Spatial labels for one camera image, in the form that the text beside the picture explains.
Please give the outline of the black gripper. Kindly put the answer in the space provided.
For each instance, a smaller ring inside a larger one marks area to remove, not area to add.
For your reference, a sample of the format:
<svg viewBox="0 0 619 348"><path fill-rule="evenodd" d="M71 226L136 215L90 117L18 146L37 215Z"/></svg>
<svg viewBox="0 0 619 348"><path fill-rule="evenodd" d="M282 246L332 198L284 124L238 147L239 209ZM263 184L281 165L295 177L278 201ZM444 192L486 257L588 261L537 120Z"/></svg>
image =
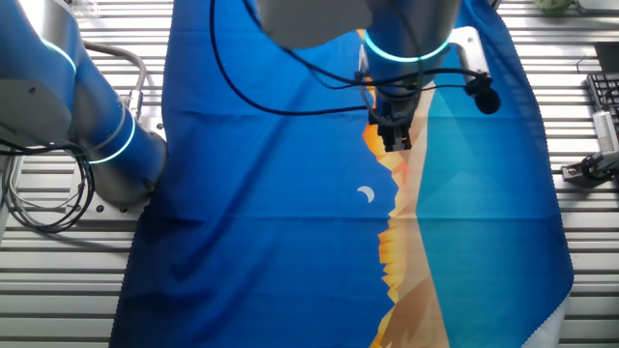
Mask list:
<svg viewBox="0 0 619 348"><path fill-rule="evenodd" d="M396 85L368 86L368 123L379 126L386 152L407 151L412 148L409 127L415 118L422 91L416 85L411 88Z"/></svg>

